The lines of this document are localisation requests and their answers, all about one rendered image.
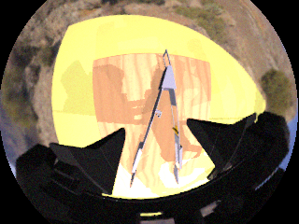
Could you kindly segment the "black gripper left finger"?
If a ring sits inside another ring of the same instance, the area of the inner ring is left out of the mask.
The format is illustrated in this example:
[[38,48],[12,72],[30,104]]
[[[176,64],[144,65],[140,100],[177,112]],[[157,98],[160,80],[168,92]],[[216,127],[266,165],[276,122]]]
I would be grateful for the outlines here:
[[102,194],[113,195],[126,135],[123,127],[85,148],[57,145],[55,142],[50,143],[49,147],[56,154],[57,161],[75,165],[104,191]]

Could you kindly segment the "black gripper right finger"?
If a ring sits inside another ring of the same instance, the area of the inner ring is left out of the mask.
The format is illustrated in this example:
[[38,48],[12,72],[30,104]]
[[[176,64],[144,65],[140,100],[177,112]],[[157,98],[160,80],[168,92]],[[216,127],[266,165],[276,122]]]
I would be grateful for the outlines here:
[[235,156],[246,128],[252,122],[255,123],[255,117],[258,117],[258,112],[249,113],[245,119],[237,120],[233,124],[202,119],[186,119],[186,124],[206,155],[213,161],[214,167],[221,173],[232,167],[229,161]]

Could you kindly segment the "light wooden board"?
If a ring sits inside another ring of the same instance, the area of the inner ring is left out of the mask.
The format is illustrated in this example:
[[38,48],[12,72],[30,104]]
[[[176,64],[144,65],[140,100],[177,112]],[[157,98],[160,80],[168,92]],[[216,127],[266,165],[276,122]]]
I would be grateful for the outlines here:
[[[121,186],[130,188],[135,151],[143,137],[156,104],[158,86],[164,69],[173,67],[176,82],[177,110],[171,105],[168,90],[163,90],[157,111],[149,128],[145,148],[139,157],[132,188],[163,187],[176,184],[175,131],[179,127],[179,142],[183,147],[179,182],[191,179],[202,146],[188,130],[186,119],[208,120],[212,102],[212,78],[208,61],[167,53],[127,53],[93,60],[93,100],[97,127],[101,138],[123,128],[126,141],[116,177]],[[165,62],[165,66],[164,66]],[[173,113],[173,119],[172,119]]]

